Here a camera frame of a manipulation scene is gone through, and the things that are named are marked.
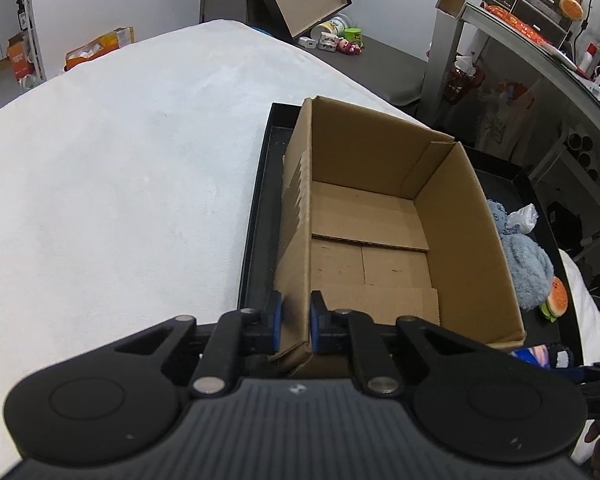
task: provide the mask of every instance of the white bed sheet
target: white bed sheet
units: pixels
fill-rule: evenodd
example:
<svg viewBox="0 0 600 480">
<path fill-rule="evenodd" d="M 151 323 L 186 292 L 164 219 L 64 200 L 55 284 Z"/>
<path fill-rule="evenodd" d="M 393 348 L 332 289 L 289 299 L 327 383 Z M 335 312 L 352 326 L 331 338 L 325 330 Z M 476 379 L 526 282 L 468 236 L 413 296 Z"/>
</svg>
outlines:
<svg viewBox="0 0 600 480">
<path fill-rule="evenodd" d="M 0 110 L 0 474 L 18 459 L 2 402 L 24 375 L 235 308 L 270 106 L 317 94 L 415 121 L 222 21 L 77 66 Z"/>
<path fill-rule="evenodd" d="M 580 341 L 582 342 L 582 357 L 584 364 L 592 365 L 600 362 L 600 311 L 587 290 L 578 267 L 564 251 L 560 257 L 567 272 L 567 279 L 571 288 L 571 297 L 576 309 Z M 594 442 L 586 444 L 584 436 L 589 430 L 591 421 L 588 421 L 580 435 L 578 443 L 571 455 L 574 462 L 583 463 L 593 453 Z"/>
</svg>

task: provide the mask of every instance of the open cardboard box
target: open cardboard box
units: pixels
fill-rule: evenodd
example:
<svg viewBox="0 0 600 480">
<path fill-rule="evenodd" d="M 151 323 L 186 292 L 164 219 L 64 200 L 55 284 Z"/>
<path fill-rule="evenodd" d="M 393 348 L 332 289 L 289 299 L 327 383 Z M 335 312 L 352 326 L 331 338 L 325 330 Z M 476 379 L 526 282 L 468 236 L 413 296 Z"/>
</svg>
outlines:
<svg viewBox="0 0 600 480">
<path fill-rule="evenodd" d="M 327 308 L 393 324 L 411 314 L 494 348 L 525 330 L 484 193 L 462 145 L 423 126 L 317 97 L 283 170 L 274 287 L 283 367 L 312 356 L 311 290 Z"/>
</svg>

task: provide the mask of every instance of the hamburger plush toy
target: hamburger plush toy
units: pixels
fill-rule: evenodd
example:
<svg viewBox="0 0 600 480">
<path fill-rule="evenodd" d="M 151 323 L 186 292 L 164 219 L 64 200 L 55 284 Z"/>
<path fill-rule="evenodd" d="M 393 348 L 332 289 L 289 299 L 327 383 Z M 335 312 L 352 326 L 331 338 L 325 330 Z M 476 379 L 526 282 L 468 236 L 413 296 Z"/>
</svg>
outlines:
<svg viewBox="0 0 600 480">
<path fill-rule="evenodd" d="M 584 17 L 584 10 L 577 0 L 560 0 L 558 5 L 562 13 L 574 22 L 579 22 Z"/>
<path fill-rule="evenodd" d="M 549 297 L 540 305 L 540 312 L 552 323 L 567 311 L 569 295 L 560 279 L 554 276 Z"/>
</svg>

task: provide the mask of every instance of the gray floor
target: gray floor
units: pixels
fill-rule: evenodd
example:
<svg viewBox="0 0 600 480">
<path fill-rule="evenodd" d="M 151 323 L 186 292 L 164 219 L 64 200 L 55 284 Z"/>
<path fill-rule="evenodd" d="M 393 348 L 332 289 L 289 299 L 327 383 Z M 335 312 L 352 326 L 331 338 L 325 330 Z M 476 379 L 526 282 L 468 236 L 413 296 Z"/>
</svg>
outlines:
<svg viewBox="0 0 600 480">
<path fill-rule="evenodd" d="M 20 85 L 13 75 L 13 70 L 7 66 L 0 72 L 0 108 L 13 101 L 20 95 Z"/>
</svg>

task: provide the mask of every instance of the plush toy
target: plush toy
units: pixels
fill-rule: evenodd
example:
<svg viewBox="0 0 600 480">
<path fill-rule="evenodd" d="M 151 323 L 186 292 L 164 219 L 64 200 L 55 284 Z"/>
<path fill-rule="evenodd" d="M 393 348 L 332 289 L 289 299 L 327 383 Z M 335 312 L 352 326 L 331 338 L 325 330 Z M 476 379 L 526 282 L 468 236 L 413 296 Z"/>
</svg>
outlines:
<svg viewBox="0 0 600 480">
<path fill-rule="evenodd" d="M 500 235 L 518 305 L 522 310 L 532 310 L 546 300 L 552 290 L 554 265 L 542 247 L 520 234 L 518 226 L 507 225 L 507 211 L 502 204 L 487 202 Z"/>
<path fill-rule="evenodd" d="M 360 49 L 360 46 L 357 43 L 345 40 L 344 38 L 342 38 L 338 42 L 336 48 L 340 52 L 343 52 L 344 54 L 349 54 L 350 56 L 357 56 L 358 54 L 360 54 L 360 52 L 362 52 L 362 49 Z"/>
<path fill-rule="evenodd" d="M 560 280 L 554 276 L 551 286 L 551 293 L 546 301 L 540 305 L 540 312 L 552 323 L 567 311 L 569 306 L 569 295 L 567 289 Z"/>
</svg>

